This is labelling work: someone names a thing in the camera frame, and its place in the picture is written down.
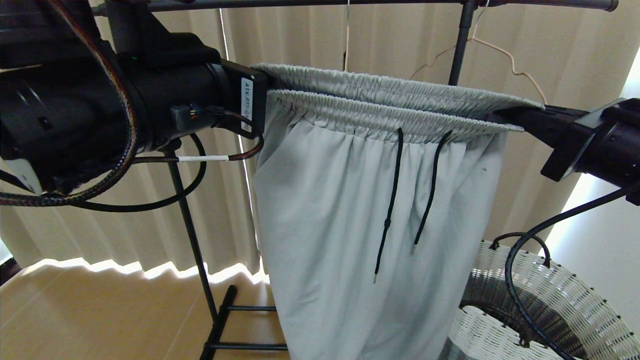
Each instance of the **elastic waistband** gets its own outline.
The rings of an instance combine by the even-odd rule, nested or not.
[[[493,111],[514,106],[544,107],[534,101],[486,90],[388,76],[276,64],[259,64],[254,68],[276,78],[276,85],[280,89],[315,92],[471,119],[483,119]]]
[[[329,130],[383,141],[397,141],[404,131],[405,143],[437,142],[453,130],[450,141],[463,142],[479,135],[522,131],[511,124],[498,124],[430,111],[396,108],[370,102],[295,90],[271,90],[270,103],[280,102],[296,111],[294,121],[306,120]]]

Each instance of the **tiled floor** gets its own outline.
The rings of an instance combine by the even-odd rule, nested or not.
[[[219,305],[230,284],[235,304],[273,305],[268,285],[237,274],[213,285]],[[166,271],[91,272],[43,266],[0,288],[2,360],[197,360],[211,317],[197,276]],[[283,343],[275,313],[232,313],[223,341]],[[288,359],[287,352],[219,350],[215,360]]]

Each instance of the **laundry basket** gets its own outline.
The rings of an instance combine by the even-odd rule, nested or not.
[[[504,282],[509,247],[480,243],[473,270],[440,360],[559,359],[529,330]],[[640,360],[640,343],[593,288],[550,260],[520,251],[513,283],[538,326],[573,357]]]

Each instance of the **basket handle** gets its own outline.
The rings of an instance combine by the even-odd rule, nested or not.
[[[520,314],[514,315],[511,313],[508,313],[505,310],[499,309],[493,306],[492,304],[480,302],[480,301],[462,300],[460,302],[459,308],[462,309],[465,306],[475,306],[478,309],[484,311],[485,314],[489,312],[494,312],[499,314],[502,317],[503,326],[507,326],[506,324],[508,322],[517,323],[520,326],[520,328],[519,329],[512,328],[512,329],[517,333],[519,333],[520,335],[519,345],[524,348],[529,348],[531,346],[531,341],[533,341],[533,332],[531,332],[529,325],[526,322],[524,322],[524,319],[519,317]]]
[[[497,250],[500,247],[500,240],[504,240],[506,238],[515,238],[515,237],[520,237],[525,235],[526,233],[508,233],[508,234],[503,234],[498,236],[496,239],[493,240],[493,243],[491,244],[491,246],[489,246],[489,249],[492,250]],[[536,240],[540,246],[542,246],[542,249],[545,251],[545,262],[542,263],[542,265],[545,265],[547,268],[551,268],[551,253],[549,252],[549,248],[547,247],[547,244],[545,244],[545,242],[539,237],[539,236],[531,236],[531,238],[533,240]]]

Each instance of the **tile grout line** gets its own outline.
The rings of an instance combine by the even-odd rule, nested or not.
[[[178,331],[175,333],[175,336],[173,337],[173,340],[171,341],[171,345],[169,345],[169,348],[166,350],[166,354],[164,355],[164,359],[166,360],[167,357],[169,356],[169,353],[171,352],[171,350],[173,349],[173,345],[175,344],[175,341],[178,340],[178,336],[180,336],[180,332],[182,331],[182,328],[184,327],[184,324],[187,322],[187,319],[189,318],[189,315],[191,315],[191,312],[193,311],[193,308],[196,305],[196,302],[198,302],[198,299],[200,298],[200,295],[203,293],[203,290],[200,289],[200,291],[198,291],[198,295],[196,295],[195,299],[193,299],[193,302],[191,303],[191,306],[189,306],[189,310],[187,310],[187,313],[184,316],[184,319],[182,319],[182,324],[180,324],[180,327],[178,328]]]
[[[2,329],[3,327],[5,327],[7,324],[9,324],[13,318],[15,318],[25,307],[29,306],[30,303],[32,303],[37,297],[39,297],[46,289],[48,289],[51,284],[53,284],[54,282],[56,282],[56,280],[58,280],[58,278],[60,276],[62,276],[62,274],[66,273],[68,271],[68,268],[65,269],[65,271],[62,271],[60,274],[58,274],[56,277],[54,277],[53,279],[51,279],[51,281],[49,281],[49,283],[42,288],[42,290],[38,291],[37,294],[33,295],[33,297],[31,299],[29,299],[29,301],[25,302],[24,305],[20,306],[20,309],[18,309],[10,318],[9,320],[7,320],[4,324],[0,325],[0,329]]]

